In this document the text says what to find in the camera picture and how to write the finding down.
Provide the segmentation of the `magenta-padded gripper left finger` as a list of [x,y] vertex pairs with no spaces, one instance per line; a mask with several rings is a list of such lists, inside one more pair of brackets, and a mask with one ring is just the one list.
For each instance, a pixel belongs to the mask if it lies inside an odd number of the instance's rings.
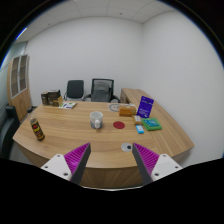
[[79,185],[90,154],[91,145],[86,143],[65,155],[56,154],[42,169]]

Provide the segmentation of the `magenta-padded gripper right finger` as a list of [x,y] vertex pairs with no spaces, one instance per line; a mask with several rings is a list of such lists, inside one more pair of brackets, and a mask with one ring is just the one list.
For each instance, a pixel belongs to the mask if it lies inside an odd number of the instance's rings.
[[144,185],[152,183],[182,169],[182,167],[169,155],[158,155],[152,150],[137,143],[133,144],[132,153],[136,160]]

